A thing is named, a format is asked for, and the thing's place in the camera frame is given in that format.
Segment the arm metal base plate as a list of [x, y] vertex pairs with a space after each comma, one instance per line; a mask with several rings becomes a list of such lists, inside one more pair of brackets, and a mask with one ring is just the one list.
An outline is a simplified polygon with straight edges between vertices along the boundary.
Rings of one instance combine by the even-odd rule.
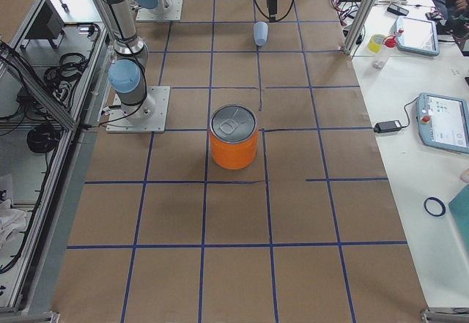
[[140, 109], [125, 118], [131, 109], [123, 106], [112, 110], [109, 116], [111, 123], [106, 125], [108, 133], [164, 133], [169, 107], [171, 88], [169, 86], [148, 86], [147, 98]]
[[158, 7], [153, 10], [140, 8], [136, 14], [136, 21], [140, 23], [180, 21], [182, 4], [183, 0], [161, 0]]

